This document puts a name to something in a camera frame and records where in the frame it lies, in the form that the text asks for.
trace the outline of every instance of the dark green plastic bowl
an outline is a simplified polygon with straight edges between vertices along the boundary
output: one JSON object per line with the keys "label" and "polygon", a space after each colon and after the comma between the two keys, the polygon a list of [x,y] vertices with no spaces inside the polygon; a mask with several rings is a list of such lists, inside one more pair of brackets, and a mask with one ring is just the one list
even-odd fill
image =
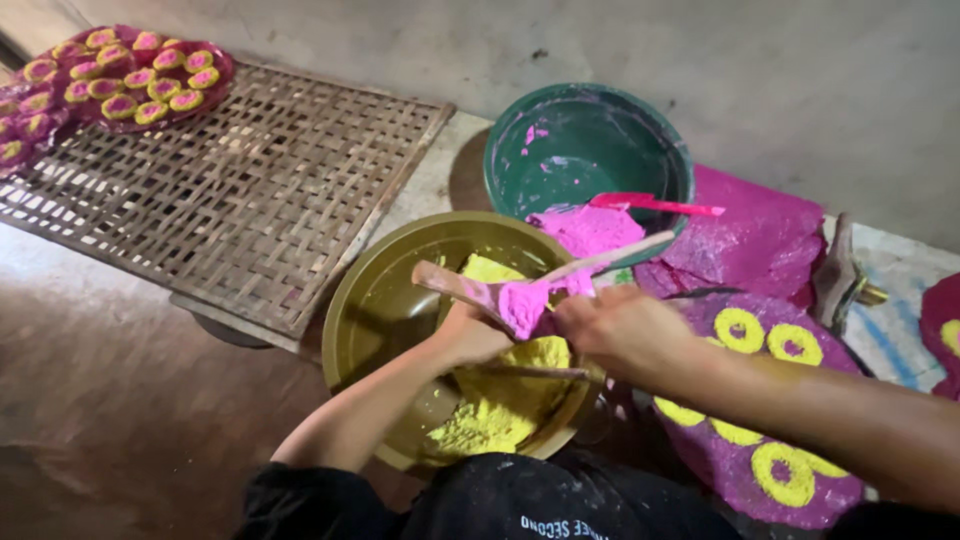
{"label": "dark green plastic bowl", "polygon": [[[548,134],[525,144],[532,126]],[[693,160],[673,126],[649,104],[604,85],[547,86],[516,100],[491,128],[483,172],[493,209],[516,219],[605,191],[644,191],[678,203],[692,202],[694,193]],[[671,229],[679,236],[687,220],[647,209],[631,215],[648,234]],[[611,268],[643,262],[668,246]]]}

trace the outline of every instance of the yellow powder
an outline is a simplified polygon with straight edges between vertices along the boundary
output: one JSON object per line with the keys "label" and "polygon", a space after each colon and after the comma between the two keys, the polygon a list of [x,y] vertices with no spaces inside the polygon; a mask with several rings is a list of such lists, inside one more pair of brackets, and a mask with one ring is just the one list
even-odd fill
{"label": "yellow powder", "polygon": [[[461,272],[481,282],[520,280],[524,276],[488,258],[471,255]],[[510,365],[569,367],[570,351],[558,336],[520,343],[500,355]],[[515,453],[564,398],[569,381],[489,376],[469,368],[453,374],[463,398],[442,426],[427,433],[427,451],[462,457],[487,452]]]}

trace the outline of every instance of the woven bamboo tray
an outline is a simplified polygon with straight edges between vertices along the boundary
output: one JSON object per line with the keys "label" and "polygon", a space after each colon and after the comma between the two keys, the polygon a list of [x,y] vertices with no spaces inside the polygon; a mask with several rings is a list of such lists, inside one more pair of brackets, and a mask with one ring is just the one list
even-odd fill
{"label": "woven bamboo tray", "polygon": [[239,61],[214,111],[79,131],[0,221],[299,338],[454,108]]}

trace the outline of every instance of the concrete floor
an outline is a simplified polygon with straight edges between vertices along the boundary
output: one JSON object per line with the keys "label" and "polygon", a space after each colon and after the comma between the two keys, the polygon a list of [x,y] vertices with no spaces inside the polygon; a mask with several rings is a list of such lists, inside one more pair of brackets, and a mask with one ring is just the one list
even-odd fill
{"label": "concrete floor", "polygon": [[[0,225],[3,537],[228,537],[250,474],[329,397],[315,364],[220,342],[167,297]],[[397,509],[420,489],[365,474]]]}

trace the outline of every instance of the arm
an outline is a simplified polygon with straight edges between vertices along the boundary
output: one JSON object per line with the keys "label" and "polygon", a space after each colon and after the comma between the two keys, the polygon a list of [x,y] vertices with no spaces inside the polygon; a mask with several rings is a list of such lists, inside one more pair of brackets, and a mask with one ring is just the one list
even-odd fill
{"label": "arm", "polygon": [[960,512],[959,404],[710,345],[632,285],[569,299],[558,314],[579,351],[639,388],[809,449],[886,497]]}
{"label": "arm", "polygon": [[355,473],[426,384],[458,365],[487,361],[511,344],[472,308],[456,303],[436,333],[321,405],[271,460]]}

